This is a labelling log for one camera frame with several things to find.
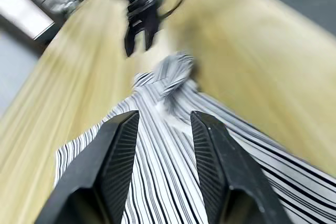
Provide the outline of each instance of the striped shirt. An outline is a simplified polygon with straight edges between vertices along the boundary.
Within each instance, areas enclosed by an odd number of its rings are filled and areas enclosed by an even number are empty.
[[[294,223],[336,223],[336,179],[291,155],[228,108],[197,91],[193,57],[177,53],[135,76],[133,94],[56,152],[55,185],[70,162],[115,115],[139,110],[133,174],[122,223],[208,223],[200,191],[190,112],[215,116],[259,163]]]

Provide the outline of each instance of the black and white striped fabric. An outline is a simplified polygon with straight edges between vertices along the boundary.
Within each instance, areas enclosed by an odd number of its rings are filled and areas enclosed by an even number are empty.
[[[132,180],[122,223],[207,223],[190,112],[214,115],[260,164],[294,223],[336,223],[336,179],[289,154],[222,104],[197,91],[193,58],[175,54],[135,76],[133,95],[56,153],[55,185],[70,162],[115,115],[140,111]]]

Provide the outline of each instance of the cloth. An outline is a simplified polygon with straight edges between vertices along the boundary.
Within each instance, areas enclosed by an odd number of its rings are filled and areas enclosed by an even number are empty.
[[[122,223],[207,223],[190,123],[202,111],[222,121],[259,163],[294,223],[336,223],[336,179],[289,154],[277,142],[197,91],[190,79],[193,57],[177,53],[153,72],[137,74],[130,97],[101,122],[56,153],[55,184],[94,139],[102,123],[139,110],[133,174]]]

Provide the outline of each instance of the striped cloth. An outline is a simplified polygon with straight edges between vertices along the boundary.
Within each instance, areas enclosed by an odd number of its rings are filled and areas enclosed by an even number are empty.
[[[115,115],[139,110],[133,174],[122,223],[207,223],[190,112],[217,117],[260,164],[294,223],[336,223],[336,179],[289,154],[222,104],[197,91],[193,58],[175,54],[153,72],[135,76],[133,94],[100,123],[56,153],[55,185],[70,162]]]

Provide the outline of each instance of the wooden tabletop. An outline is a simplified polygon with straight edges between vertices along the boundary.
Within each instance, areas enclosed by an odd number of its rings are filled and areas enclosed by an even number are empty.
[[[166,0],[168,10],[176,0]],[[55,150],[131,93],[135,73],[188,50],[202,91],[336,175],[336,40],[277,0],[186,0],[126,59],[124,0],[86,0],[0,121],[0,219],[32,223],[52,190]]]

